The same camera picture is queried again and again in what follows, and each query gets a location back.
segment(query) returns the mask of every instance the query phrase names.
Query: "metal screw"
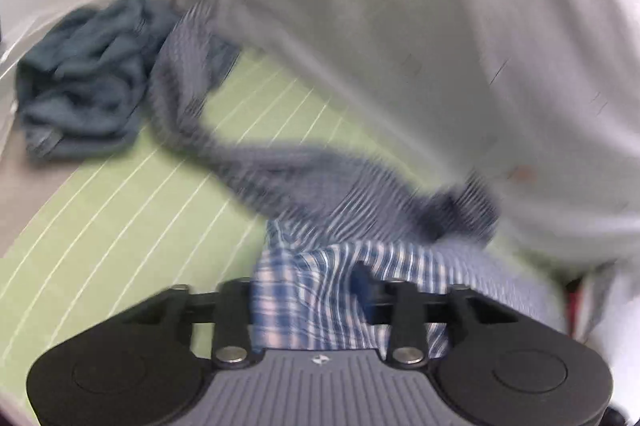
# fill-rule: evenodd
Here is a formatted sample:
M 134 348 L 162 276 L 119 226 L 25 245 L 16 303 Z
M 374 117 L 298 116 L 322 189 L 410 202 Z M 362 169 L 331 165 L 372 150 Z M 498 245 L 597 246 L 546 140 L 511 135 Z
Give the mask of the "metal screw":
M 419 348 L 414 346 L 401 346 L 396 348 L 393 354 L 394 359 L 402 364 L 414 364 L 424 359 L 424 354 Z
M 216 351 L 216 357 L 223 362 L 240 362 L 246 359 L 242 346 L 223 346 Z

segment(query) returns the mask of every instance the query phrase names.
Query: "white fabric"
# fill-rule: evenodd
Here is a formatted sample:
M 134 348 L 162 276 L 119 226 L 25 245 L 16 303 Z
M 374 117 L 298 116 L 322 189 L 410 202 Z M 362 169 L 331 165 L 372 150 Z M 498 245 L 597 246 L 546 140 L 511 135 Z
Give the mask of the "white fabric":
M 575 337 L 600 353 L 613 375 L 611 405 L 640 421 L 640 265 L 619 262 L 581 287 Z
M 220 28 L 442 171 L 481 170 L 512 237 L 580 268 L 640 252 L 639 15 L 640 0 L 222 0 Z M 521 165 L 535 180 L 508 179 Z

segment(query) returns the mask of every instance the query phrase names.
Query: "logo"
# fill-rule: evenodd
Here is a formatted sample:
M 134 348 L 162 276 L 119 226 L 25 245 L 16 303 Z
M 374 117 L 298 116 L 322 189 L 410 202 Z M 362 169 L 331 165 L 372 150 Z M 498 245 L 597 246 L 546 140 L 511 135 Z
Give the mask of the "logo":
M 315 364 L 319 364 L 320 366 L 322 366 L 323 364 L 327 364 L 329 361 L 331 361 L 331 358 L 328 356 L 325 356 L 324 354 L 318 354 L 317 356 L 314 356 L 313 358 L 311 358 L 311 361 L 313 361 Z

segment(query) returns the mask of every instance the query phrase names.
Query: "white stripe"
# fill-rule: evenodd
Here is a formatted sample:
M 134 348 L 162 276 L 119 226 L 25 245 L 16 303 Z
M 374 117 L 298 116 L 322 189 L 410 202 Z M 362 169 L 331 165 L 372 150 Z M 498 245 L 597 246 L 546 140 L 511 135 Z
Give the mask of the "white stripe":
M 207 176 L 204 179 L 202 179 L 200 184 L 198 184 L 198 187 L 194 190 L 194 192 L 191 194 L 191 196 L 185 201 L 185 203 L 182 205 L 182 207 L 174 215 L 174 218 L 171 219 L 171 222 L 169 222 L 167 227 L 160 234 L 160 236 L 158 237 L 158 239 L 156 240 L 154 245 L 151 246 L 151 249 L 149 249 L 148 253 L 145 255 L 145 258 L 142 259 L 142 262 L 140 262 L 140 265 L 138 266 L 138 268 L 133 273 L 133 276 L 131 276 L 131 278 L 129 279 L 127 284 L 124 286 L 124 289 L 122 289 L 122 292 L 120 293 L 120 296 L 118 296 L 118 299 L 116 300 L 116 302 L 111 307 L 111 310 L 109 311 L 108 317 L 110 317 L 116 311 L 116 308 L 118 308 L 118 305 L 120 304 L 120 302 L 124 298 L 124 295 L 129 290 L 129 288 L 133 284 L 133 281 L 136 279 L 136 277 L 140 274 L 140 271 L 142 271 L 142 268 L 146 265 L 146 262 L 148 262 L 148 260 L 151 258 L 151 255 L 155 252 L 155 250 L 158 249 L 158 246 L 160 245 L 160 242 L 162 242 L 162 239 L 164 239 L 164 237 L 167 235 L 169 230 L 175 224 L 176 220 L 178 220 L 180 215 L 182 215 L 182 212 L 186 209 L 186 207 L 193 200 L 193 198 L 198 194 L 198 192 L 200 191 L 200 188 L 202 188 L 204 186 L 204 183 L 206 183 L 206 181 L 209 180 L 210 175 L 211 174 L 207 174 Z
M 205 241 L 207 236 L 209 236 L 210 231 L 212 230 L 212 228 L 215 225 L 216 221 L 218 220 L 219 216 L 222 215 L 222 212 L 226 209 L 226 206 L 229 204 L 230 201 L 231 201 L 231 199 L 229 198 L 229 199 L 227 199 L 225 201 L 224 204 L 222 204 L 222 207 L 218 210 L 218 213 L 216 213 L 216 216 L 213 217 L 213 220 L 209 223 L 209 226 L 207 226 L 207 229 L 205 229 L 204 233 L 201 234 L 200 238 L 198 239 L 198 242 L 193 247 L 193 249 L 191 249 L 191 252 L 189 253 L 189 256 L 184 261 L 184 264 L 182 264 L 182 267 L 180 268 L 180 271 L 178 271 L 178 274 L 175 275 L 173 284 L 178 283 L 178 280 L 180 279 L 180 276 L 182 276 L 182 273 L 184 273 L 184 270 L 187 268 L 187 266 L 191 262 L 191 259 L 193 258 L 193 255 L 195 255 L 195 253 L 198 250 L 198 248 L 202 245 L 202 243 Z
M 439 255 L 439 264 L 438 264 L 438 294 L 446 294 L 447 293 L 447 271 L 444 267 L 444 259 L 440 254 Z
M 335 129 L 331 133 L 331 136 L 329 136 L 329 141 L 326 142 L 326 144 L 324 145 L 324 148 L 326 148 L 334 140 L 335 134 L 338 131 L 338 127 L 340 127 L 340 125 L 342 124 L 342 121 L 344 119 L 344 113 L 345 112 L 346 112 L 346 109 L 344 111 L 342 111 L 342 114 L 340 114 L 340 117 L 338 118 L 338 122 L 335 124 Z
M 214 289 L 225 278 L 225 274 L 226 274 L 227 270 L 229 269 L 229 267 L 231 266 L 231 263 L 234 261 L 234 258 L 236 257 L 236 254 L 238 253 L 238 250 L 240 249 L 240 247 L 242 247 L 242 244 L 244 244 L 244 241 L 249 236 L 249 233 L 251 232 L 251 230 L 254 228 L 255 223 L 256 223 L 257 220 L 258 220 L 258 215 L 256 215 L 253 218 L 253 220 L 249 223 L 249 225 L 244 230 L 244 233 L 242 234 L 242 237 L 240 237 L 240 240 L 236 244 L 236 247 L 234 248 L 233 252 L 229 256 L 229 260 L 226 262 L 225 268 L 222 270 L 222 273 L 220 273 L 220 277 L 218 278 L 218 281 L 214 285 Z
M 333 253 L 333 265 L 329 264 L 329 255 L 327 254 L 327 249 L 331 250 L 331 252 Z M 331 305 L 331 297 L 335 279 L 337 277 L 335 264 L 337 263 L 337 259 L 339 259 L 340 256 L 340 246 L 335 245 L 326 249 L 320 249 L 320 255 L 322 256 L 322 260 L 324 261 L 325 265 L 325 268 L 323 269 L 325 276 L 322 277 L 323 282 L 319 287 L 318 295 L 324 294 L 324 298 L 320 300 L 320 305 L 322 306 L 322 308 L 324 308 L 324 315 L 326 316 L 328 325 L 327 330 L 325 331 L 325 337 L 327 338 L 326 341 L 329 341 L 330 349 L 337 350 L 338 338 L 335 335 L 335 328 L 333 325 L 338 320 L 338 316 L 334 316 L 334 307 Z
M 244 131 L 244 134 L 240 136 L 240 139 L 238 139 L 238 143 L 240 143 L 240 141 L 244 139 L 244 137 L 251 131 L 251 129 L 253 129 L 258 124 L 258 121 L 260 121 L 263 117 L 265 117 L 271 111 L 271 109 L 273 109 L 276 106 L 277 102 L 279 102 L 282 99 L 282 97 L 291 90 L 291 88 L 296 83 L 296 81 L 298 81 L 297 78 L 295 78 L 287 86 L 286 89 L 284 89 L 280 94 L 278 94 L 278 96 L 269 104 L 269 106 L 262 111 L 262 114 L 260 114 L 258 118 L 251 124 L 251 126 Z
M 421 292 L 427 292 L 428 289 L 425 287 L 426 282 L 424 280 L 424 252 L 421 248 L 418 248 L 416 253 L 418 255 L 418 279 L 416 280 L 416 283 Z
M 389 244 L 389 254 L 385 254 L 385 270 L 382 273 L 382 279 L 389 279 L 389 272 L 391 271 L 391 262 L 392 259 L 396 257 L 396 245 L 394 243 Z
M 364 262 L 364 265 L 369 266 L 370 260 L 371 260 L 371 256 L 374 254 L 374 245 L 373 245 L 374 243 L 373 243 L 373 241 L 367 241 L 365 244 L 366 244 L 366 247 L 367 247 L 367 254 L 365 255 L 365 258 L 362 260 L 362 262 Z M 360 307 L 360 305 L 358 304 L 357 299 L 352 297 L 352 298 L 350 298 L 350 302 L 351 302 L 351 313 L 350 313 L 350 316 L 348 316 L 348 319 L 351 321 L 351 327 L 353 329 L 355 329 L 355 327 L 356 327 L 353 324 L 354 319 L 356 319 L 357 321 L 362 323 L 362 327 L 360 327 L 360 332 L 362 333 L 362 341 L 363 341 L 362 345 L 364 345 L 364 346 L 368 346 L 368 345 L 386 346 L 386 342 L 379 342 L 376 339 L 376 331 L 380 330 L 380 328 L 376 327 L 376 326 L 373 326 L 373 325 L 368 325 L 366 323 L 366 320 L 364 319 L 364 312 L 363 312 L 362 308 Z
M 313 89 L 311 89 L 308 93 L 306 93 L 306 96 L 302 99 L 302 101 L 300 101 L 300 104 L 296 107 L 296 109 L 295 109 L 291 114 L 289 114 L 289 117 L 287 118 L 287 121 L 285 121 L 285 122 L 282 124 L 282 126 L 280 127 L 280 130 L 278 130 L 278 132 L 276 132 L 276 135 L 274 135 L 274 136 L 271 138 L 271 141 L 269 142 L 269 144 L 270 144 L 270 145 L 271 145 L 271 143 L 273 143 L 273 142 L 278 138 L 278 136 L 280 135 L 280 133 L 284 130 L 284 127 L 286 127 L 286 126 L 287 126 L 287 124 L 289 124 L 289 122 L 291 121 L 291 118 L 292 118 L 293 116 L 295 116 L 295 115 L 296 115 L 296 113 L 300 110 L 300 107 L 302 107 L 302 105 L 305 103 L 306 99 L 311 95 L 311 93 L 312 93 L 313 91 L 314 91 L 314 90 L 313 90 Z
M 428 280 L 429 280 L 429 290 L 431 294 L 436 292 L 436 278 L 438 274 L 436 273 L 435 263 L 433 258 L 433 249 L 429 249 L 429 272 L 428 272 Z
M 382 242 L 375 242 L 376 244 L 376 260 L 374 260 L 373 267 L 371 267 L 371 272 L 375 275 L 380 273 L 382 270 L 383 262 L 385 261 L 385 246 Z
M 349 269 L 349 272 L 352 272 L 353 270 L 353 264 L 356 262 L 356 260 L 358 260 L 358 255 L 360 254 L 360 243 L 357 243 L 354 245 L 354 251 L 353 251 L 353 255 L 349 255 L 349 244 L 344 244 L 344 261 L 342 261 L 342 248 L 338 247 L 338 251 L 340 254 L 340 257 L 338 257 L 338 262 L 340 262 L 342 264 L 342 268 L 340 269 L 340 271 L 337 274 L 337 278 L 338 280 L 344 280 L 344 271 L 345 269 Z M 350 302 L 352 300 L 351 294 L 348 291 L 348 289 L 345 291 L 346 287 L 338 287 L 337 292 L 339 295 L 342 296 L 343 298 L 343 302 L 344 302 L 344 307 L 345 307 L 345 316 L 342 316 L 342 313 L 340 312 L 340 302 L 338 301 L 338 305 L 335 308 L 336 311 L 336 318 L 337 318 L 337 325 L 338 327 L 340 327 L 340 338 L 342 340 L 342 348 L 345 348 L 347 345 L 347 341 L 349 342 L 349 347 L 351 348 L 355 348 L 353 345 L 354 342 L 354 336 L 355 336 L 355 332 L 353 330 L 353 317 L 350 316 L 351 314 L 351 309 L 350 309 Z
M 47 224 L 47 226 L 44 228 L 44 230 L 41 232 L 40 236 L 36 239 L 36 241 L 31 244 L 31 247 L 29 248 L 29 250 L 26 252 L 26 254 L 22 257 L 22 260 L 20 260 L 20 263 L 18 264 L 18 267 L 15 268 L 15 271 L 13 272 L 13 274 L 11 275 L 11 277 L 9 278 L 9 280 L 7 281 L 7 283 L 5 284 L 5 286 L 2 288 L 2 292 L 0 292 L 0 300 L 2 299 L 2 297 L 6 294 L 7 290 L 9 289 L 9 286 L 11 285 L 11 282 L 14 281 L 15 276 L 18 274 L 18 271 L 20 271 L 20 268 L 22 267 L 22 265 L 24 264 L 24 262 L 27 261 L 27 258 L 29 257 L 29 255 L 31 254 L 31 251 L 33 251 L 33 249 L 35 249 L 35 247 L 40 243 L 40 241 L 42 240 L 43 236 L 45 235 L 45 233 L 47 231 L 49 231 L 49 228 L 53 225 L 53 223 L 58 219 L 58 217 L 60 215 L 62 215 L 62 213 L 64 212 L 64 210 L 66 210 L 66 208 L 69 206 L 69 204 L 71 204 L 73 202 L 73 200 L 76 198 L 76 196 L 84 189 L 84 187 L 89 184 L 92 179 L 98 175 L 98 172 L 100 172 L 100 170 L 102 169 L 102 167 L 104 166 L 104 164 L 102 164 L 100 166 L 100 168 L 98 168 L 98 170 L 96 170 L 92 176 L 90 178 L 88 178 L 86 181 L 84 181 L 84 184 L 78 188 L 78 191 L 76 191 L 76 193 L 74 193 L 71 196 L 71 199 L 69 199 L 66 204 L 64 206 L 62 206 L 62 209 L 60 209 L 58 211 L 58 213 L 56 213 L 56 215 L 52 218 L 52 220 L 49 222 L 49 224 Z M 27 223 L 26 226 L 24 226 L 24 229 L 29 228 L 29 226 L 31 225 L 31 223 L 36 219 L 36 217 L 39 215 L 40 211 L 42 211 L 47 204 L 49 203 L 49 201 L 51 199 L 53 199 L 53 197 L 59 193 L 59 191 L 62 189 L 62 187 L 69 182 L 69 180 L 71 179 L 71 177 L 78 171 L 80 167 L 76 168 L 74 170 L 74 172 L 66 178 L 66 180 L 60 185 L 60 187 L 55 191 L 55 193 L 53 193 L 51 195 L 51 197 L 49 197 L 49 199 L 47 200 L 47 202 L 45 202 L 42 207 L 40 208 L 40 210 L 31 218 L 31 220 L 29 220 L 29 222 Z
M 182 165 L 182 163 L 184 163 L 184 160 L 180 161 L 176 167 L 171 171 L 171 173 L 158 185 L 158 187 L 153 191 L 153 193 L 146 199 L 146 201 L 142 204 L 142 206 L 140 206 L 140 208 L 138 209 L 138 211 L 132 216 L 132 218 L 130 218 L 129 222 L 122 228 L 122 230 L 120 231 L 120 233 L 118 234 L 118 236 L 115 238 L 115 240 L 111 243 L 111 246 L 109 246 L 109 248 L 105 251 L 105 253 L 103 254 L 102 258 L 100 259 L 100 262 L 98 262 L 94 269 L 92 270 L 91 274 L 87 277 L 87 279 L 84 281 L 84 283 L 82 284 L 82 287 L 80 288 L 80 290 L 78 291 L 78 293 L 76 294 L 76 296 L 73 298 L 73 300 L 71 301 L 71 303 L 69 304 L 69 307 L 66 309 L 64 315 L 62 316 L 62 319 L 60 320 L 60 323 L 58 323 L 58 326 L 56 327 L 56 329 L 53 331 L 50 339 L 49 339 L 49 343 L 47 344 L 47 348 L 46 350 L 49 350 L 51 348 L 51 346 L 53 345 L 53 343 L 56 341 L 56 337 L 58 337 L 58 334 L 60 333 L 60 329 L 62 329 L 62 326 L 65 324 L 66 319 L 69 317 L 69 314 L 71 314 L 71 311 L 73 310 L 73 308 L 76 306 L 76 303 L 78 303 L 78 300 L 80 299 L 80 297 L 82 296 L 82 293 L 84 292 L 84 290 L 87 288 L 87 286 L 89 285 L 89 282 L 92 281 L 92 279 L 94 278 L 95 274 L 98 272 L 98 270 L 100 269 L 100 267 L 102 266 L 102 264 L 104 263 L 104 261 L 107 259 L 107 257 L 109 256 L 109 254 L 111 253 L 111 251 L 113 250 L 113 248 L 120 242 L 120 239 L 124 236 L 124 234 L 127 232 L 127 230 L 131 227 L 131 225 L 133 224 L 133 222 L 135 222 L 135 220 L 140 216 L 140 213 L 143 212 L 143 210 L 149 205 L 149 203 L 156 197 L 156 195 L 158 194 L 158 192 L 160 190 L 162 190 L 162 187 L 168 182 L 168 180 L 170 178 L 173 177 L 174 173 L 176 173 L 178 171 L 178 168 L 180 168 L 180 166 Z
M 228 121 L 231 117 L 233 117 L 234 114 L 236 114 L 239 110 L 240 107 L 242 107 L 247 101 L 249 101 L 249 99 L 253 98 L 258 92 L 260 92 L 264 87 L 266 87 L 266 85 L 274 79 L 274 77 L 276 77 L 278 74 L 280 74 L 280 71 L 282 69 L 278 69 L 276 70 L 276 72 L 274 72 L 271 76 L 269 76 L 266 80 L 263 80 L 260 85 L 258 85 L 255 90 L 249 94 L 247 97 L 242 98 L 242 100 L 238 103 L 238 105 L 236 105 L 234 107 L 234 109 L 229 112 L 225 117 L 222 118 L 222 120 L 220 121 L 220 123 L 218 123 L 216 125 L 215 130 L 218 130 L 218 128 L 220 128 L 226 121 Z
M 399 243 L 398 249 L 399 249 L 399 252 L 396 255 L 396 259 L 398 259 L 398 263 L 396 263 L 396 267 L 394 268 L 392 278 L 404 279 L 402 277 L 402 268 L 404 266 L 404 261 L 406 258 L 406 250 L 404 249 L 404 243 Z
M 31 314 L 31 311 L 35 307 L 37 301 L 39 300 L 40 296 L 42 295 L 42 293 L 44 292 L 45 288 L 49 284 L 49 281 L 51 280 L 51 278 L 53 277 L 55 272 L 58 270 L 60 265 L 62 265 L 62 262 L 64 262 L 64 260 L 66 259 L 66 256 L 68 255 L 69 251 L 71 251 L 71 249 L 76 245 L 76 242 L 80 239 L 80 237 L 82 237 L 84 235 L 84 233 L 87 231 L 89 226 L 94 222 L 94 220 L 98 218 L 98 215 L 100 215 L 100 213 L 102 213 L 102 210 L 105 209 L 105 207 L 107 207 L 109 202 L 111 202 L 111 200 L 113 200 L 113 198 L 124 187 L 124 185 L 129 181 L 129 179 L 131 179 L 136 174 L 136 172 L 138 172 L 138 170 L 140 170 L 140 168 L 142 168 L 142 166 L 146 163 L 146 161 L 148 161 L 151 158 L 151 156 L 153 156 L 153 154 L 156 153 L 156 151 L 158 151 L 158 147 L 153 149 L 153 151 L 148 156 L 146 156 L 145 160 L 142 161 L 135 168 L 135 170 L 129 174 L 129 177 L 127 177 L 124 181 L 122 181 L 122 183 L 120 183 L 120 186 L 118 186 L 116 188 L 116 190 L 104 202 L 104 204 L 102 206 L 100 206 L 100 208 L 97 210 L 97 212 L 95 212 L 94 216 L 91 217 L 89 222 L 87 222 L 84 225 L 84 228 L 82 228 L 82 230 L 80 231 L 80 233 L 78 233 L 78 236 L 76 236 L 76 238 L 73 239 L 73 242 L 71 242 L 71 244 L 69 244 L 69 246 L 67 247 L 65 252 L 62 254 L 62 256 L 60 257 L 60 259 L 58 260 L 56 265 L 53 267 L 53 269 L 51 270 L 51 272 L 49 273 L 49 275 L 47 276 L 47 278 L 43 282 L 42 286 L 40 287 L 40 289 L 36 293 L 35 297 L 33 298 L 31 303 L 27 307 L 27 310 L 22 315 L 20 323 L 18 323 L 18 326 L 15 327 L 15 330 L 14 330 L 14 333 L 12 334 L 12 336 L 11 336 L 11 339 L 9 339 L 9 343 L 7 344 L 6 348 L 4 349 L 4 352 L 2 353 L 2 358 L 0 358 L 0 366 L 4 366 L 4 363 L 6 362 L 6 358 L 8 357 L 9 352 L 11 351 L 12 347 L 14 346 L 15 339 L 18 337 L 18 334 L 22 330 L 22 327 L 24 327 L 24 324 L 26 323 L 27 319 L 29 318 L 29 314 Z
M 309 134 L 311 133 L 311 130 L 314 129 L 314 127 L 316 126 L 316 123 L 318 123 L 318 119 L 320 119 L 320 116 L 322 116 L 322 113 L 324 112 L 324 110 L 326 109 L 327 104 L 329 103 L 330 99 L 328 99 L 326 101 L 326 103 L 324 104 L 324 106 L 322 107 L 322 110 L 318 113 L 318 116 L 316 116 L 316 119 L 314 119 L 314 122 L 311 124 L 311 126 L 309 127 L 309 129 L 306 131 L 306 134 L 302 137 L 302 139 L 300 140 L 300 143 L 302 143 L 303 141 L 305 141 L 306 138 L 308 138 Z

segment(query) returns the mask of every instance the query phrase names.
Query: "plaid fabric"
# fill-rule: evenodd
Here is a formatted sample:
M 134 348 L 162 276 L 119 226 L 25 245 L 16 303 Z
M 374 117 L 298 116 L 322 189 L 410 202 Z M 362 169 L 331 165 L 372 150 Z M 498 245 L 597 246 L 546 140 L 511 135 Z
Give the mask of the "plaid fabric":
M 425 196 L 368 159 L 317 146 L 219 142 L 200 115 L 238 49 L 215 34 L 213 20 L 213 7 L 198 4 L 174 27 L 151 71 L 148 103 L 167 145 L 207 164 L 244 204 L 276 219 L 255 273 L 255 345 L 384 350 L 385 330 L 362 322 L 347 291 L 356 260 L 381 278 L 409 279 L 423 291 L 468 283 L 545 318 L 535 288 L 529 294 L 482 252 L 497 210 L 477 178 Z M 434 355 L 444 351 L 442 326 L 431 326 L 429 339 Z
M 408 242 L 323 243 L 309 224 L 270 221 L 252 294 L 256 348 L 344 350 L 378 348 L 386 355 L 387 326 L 369 326 L 349 292 L 353 265 L 362 260 L 379 279 L 399 278 L 420 291 L 444 294 L 464 283 L 523 314 L 562 329 L 563 318 L 539 281 L 510 273 L 474 239 L 454 235 L 431 246 Z M 428 324 L 431 357 L 447 350 L 444 324 Z

